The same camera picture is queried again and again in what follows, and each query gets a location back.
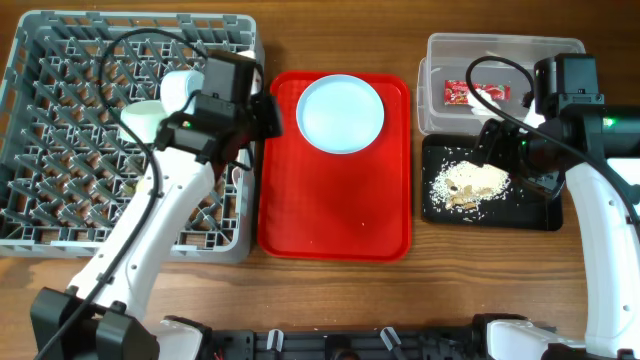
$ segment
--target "red tray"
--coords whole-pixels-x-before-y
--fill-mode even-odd
[[[385,118],[365,149],[333,155],[309,144],[298,129],[302,92],[332,73],[291,71],[271,85],[284,136],[265,143],[258,243],[278,257],[390,262],[411,246],[409,88],[382,74],[349,74],[380,95]]]

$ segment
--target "gray dish rack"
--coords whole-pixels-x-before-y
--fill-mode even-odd
[[[98,88],[99,57],[115,37],[153,27],[203,51],[264,50],[245,15],[31,11],[22,16],[0,86],[0,255],[92,256],[122,214],[146,159],[99,104],[97,91],[120,108],[159,98],[173,70],[203,70],[192,50],[157,34],[116,48]],[[245,163],[247,154],[243,154]],[[243,261],[251,247],[254,174],[238,187],[228,166],[194,209],[169,260]]]

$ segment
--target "white plate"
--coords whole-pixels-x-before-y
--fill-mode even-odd
[[[371,144],[384,123],[382,100],[371,85],[349,75],[330,75],[302,93],[298,128],[316,148],[350,154]]]

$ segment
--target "black tray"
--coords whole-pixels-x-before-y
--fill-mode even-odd
[[[429,192],[431,182],[438,176],[445,161],[469,159],[475,144],[475,137],[433,134],[422,141],[422,216],[431,222],[497,226],[520,229],[556,231],[562,227],[562,198],[552,201],[511,182],[505,200],[483,201],[478,212],[458,213],[444,208],[444,204],[434,205]]]

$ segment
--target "wooden surface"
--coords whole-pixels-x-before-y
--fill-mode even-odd
[[[2,67],[22,13],[31,9],[249,14],[267,54],[268,80],[292,69],[400,76],[415,98],[418,64],[434,32],[575,37],[597,56],[607,102],[638,102],[640,2],[534,0],[124,1],[0,0]],[[175,314],[216,329],[373,329],[464,324],[512,312],[581,337],[586,282],[579,228],[566,194],[556,233],[424,223],[420,142],[412,109],[413,246],[392,265],[280,260],[257,246],[237,266],[166,264],[147,322]],[[35,353],[29,307],[43,286],[64,289],[84,260],[0,259],[0,357]]]

